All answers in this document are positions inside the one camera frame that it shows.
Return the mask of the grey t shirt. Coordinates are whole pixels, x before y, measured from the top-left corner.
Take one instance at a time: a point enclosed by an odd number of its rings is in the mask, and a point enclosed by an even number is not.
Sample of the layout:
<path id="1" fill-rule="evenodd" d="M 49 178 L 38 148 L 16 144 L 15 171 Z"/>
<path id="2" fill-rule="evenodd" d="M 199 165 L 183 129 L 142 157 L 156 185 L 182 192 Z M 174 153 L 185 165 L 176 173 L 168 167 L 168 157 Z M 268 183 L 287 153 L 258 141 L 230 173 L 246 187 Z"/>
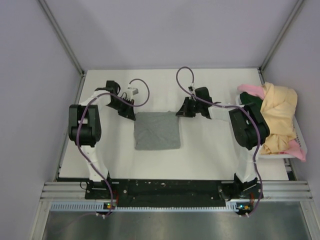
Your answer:
<path id="1" fill-rule="evenodd" d="M 175 150 L 181 147 L 179 118 L 175 112 L 138 112 L 134 122 L 138 151 Z"/>

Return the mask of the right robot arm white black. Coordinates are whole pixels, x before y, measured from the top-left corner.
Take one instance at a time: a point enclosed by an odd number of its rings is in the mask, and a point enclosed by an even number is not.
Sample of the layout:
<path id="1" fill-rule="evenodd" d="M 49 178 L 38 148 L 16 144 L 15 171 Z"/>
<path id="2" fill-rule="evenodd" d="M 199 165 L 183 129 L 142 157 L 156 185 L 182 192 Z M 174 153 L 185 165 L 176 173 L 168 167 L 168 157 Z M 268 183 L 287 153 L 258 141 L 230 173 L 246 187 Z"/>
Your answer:
<path id="1" fill-rule="evenodd" d="M 193 118 L 196 114 L 210 120 L 221 120 L 229 124 L 233 135 L 234 149 L 238 154 L 238 165 L 233 179 L 233 192 L 239 198 L 249 195 L 261 175 L 257 159 L 260 147 L 270 135 L 270 129 L 255 103 L 245 105 L 213 102 L 207 87 L 188 88 L 177 117 Z"/>

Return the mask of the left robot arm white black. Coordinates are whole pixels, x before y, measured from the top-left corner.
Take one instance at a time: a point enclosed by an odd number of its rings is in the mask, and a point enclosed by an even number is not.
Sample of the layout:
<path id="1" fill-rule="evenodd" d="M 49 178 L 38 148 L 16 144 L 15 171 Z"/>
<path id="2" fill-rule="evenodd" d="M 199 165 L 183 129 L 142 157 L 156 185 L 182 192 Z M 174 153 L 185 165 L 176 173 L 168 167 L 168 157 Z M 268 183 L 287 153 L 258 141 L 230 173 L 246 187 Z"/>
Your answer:
<path id="1" fill-rule="evenodd" d="M 117 82 L 108 80 L 105 87 L 96 88 L 87 100 L 70 105 L 68 110 L 68 137 L 78 147 L 87 163 L 89 180 L 98 182 L 97 194 L 105 199 L 113 194 L 114 187 L 105 181 L 109 171 L 98 153 L 98 143 L 103 139 L 101 111 L 114 109 L 119 116 L 136 120 L 133 96 L 138 94 L 139 90 L 129 85 L 122 95 L 119 95 L 120 90 Z"/>

